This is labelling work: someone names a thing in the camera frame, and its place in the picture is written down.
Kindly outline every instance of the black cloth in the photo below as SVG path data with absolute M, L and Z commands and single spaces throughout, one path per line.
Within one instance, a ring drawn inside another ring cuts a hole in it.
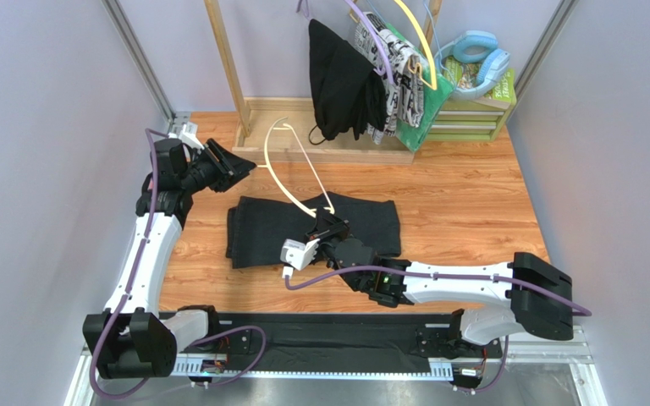
M 400 220 L 392 200 L 378 202 L 329 193 L 335 216 L 350 222 L 350 233 L 380 255 L 400 255 Z M 325 207 L 324 195 L 302 202 L 310 208 Z M 286 239 L 303 241 L 315 227 L 315 218 L 293 203 L 240 197 L 228 211 L 228 249 L 233 268 L 276 265 Z
M 350 128 L 355 139 L 385 128 L 385 86 L 367 58 L 321 22 L 310 20 L 310 89 L 315 122 L 326 140 Z

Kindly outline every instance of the white wall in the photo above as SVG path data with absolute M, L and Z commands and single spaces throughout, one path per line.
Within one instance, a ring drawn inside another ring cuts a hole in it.
M 157 78 L 176 111 L 234 110 L 202 0 L 120 0 Z M 403 35 L 419 44 L 402 10 L 372 0 Z M 314 16 L 343 38 L 355 24 L 340 0 L 311 0 Z M 421 22 L 422 0 L 405 0 Z M 559 0 L 443 0 L 438 29 L 443 45 L 464 30 L 490 30 L 520 72 Z M 309 96 L 307 21 L 296 0 L 220 0 L 240 84 L 246 96 Z M 365 0 L 358 6 L 370 10 Z
M 62 404 L 163 129 L 101 2 L 0 0 L 0 404 Z
M 650 3 L 579 2 L 509 128 L 609 403 L 650 404 Z

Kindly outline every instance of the wooden stand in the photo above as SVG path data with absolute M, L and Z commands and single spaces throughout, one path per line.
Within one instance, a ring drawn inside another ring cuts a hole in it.
M 386 137 L 381 145 L 375 145 L 365 134 L 355 141 L 351 134 L 342 134 L 332 141 L 321 145 L 311 145 L 307 140 L 310 130 L 315 127 L 315 112 L 310 98 L 279 98 L 257 97 L 244 98 L 240 88 L 240 80 L 228 41 L 227 32 L 220 12 L 218 0 L 204 0 L 207 14 L 218 44 L 220 58 L 223 60 L 225 74 L 228 77 L 230 92 L 235 108 L 240 117 L 237 136 L 232 152 L 245 159 L 255 162 L 264 161 L 264 142 L 267 131 L 273 123 L 287 117 L 289 123 L 306 148 L 307 154 L 314 162 L 326 163 L 371 163 L 371 164 L 401 164 L 413 162 L 414 154 L 399 140 Z M 431 0 L 431 10 L 438 11 L 442 0 Z M 432 39 L 430 21 L 426 24 L 427 39 Z M 320 130 L 312 132 L 314 141 L 322 140 Z M 305 156 L 300 151 L 297 141 L 289 131 L 273 131 L 268 145 L 270 160 L 273 162 L 303 162 Z

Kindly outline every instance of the blue headphones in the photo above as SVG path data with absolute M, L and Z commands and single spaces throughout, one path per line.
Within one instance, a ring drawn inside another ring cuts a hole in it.
M 474 100 L 488 93 L 503 78 L 510 61 L 510 54 L 498 48 L 495 36 L 485 31 L 466 31 L 440 48 L 435 59 L 440 62 L 450 55 L 461 63 L 482 62 L 476 77 L 476 87 L 462 89 L 456 86 L 451 95 L 455 100 Z

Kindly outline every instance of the floor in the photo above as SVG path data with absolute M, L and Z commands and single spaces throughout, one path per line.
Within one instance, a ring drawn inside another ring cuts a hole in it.
M 195 113 L 201 140 L 230 147 L 235 113 Z M 320 189 L 306 163 L 273 164 L 299 199 Z M 507 130 L 493 143 L 427 142 L 409 166 L 317 164 L 328 189 L 360 199 L 394 200 L 403 258 L 434 265 L 485 265 L 512 260 L 515 251 L 547 259 L 535 214 Z M 440 302 L 389 309 L 353 293 L 338 277 L 288 291 L 281 266 L 232 270 L 225 258 L 227 210 L 242 195 L 287 201 L 266 169 L 224 194 L 195 196 L 182 237 L 170 258 L 160 308 L 214 305 L 219 311 L 450 312 L 473 304 Z M 295 274 L 300 283 L 324 273 L 320 264 Z

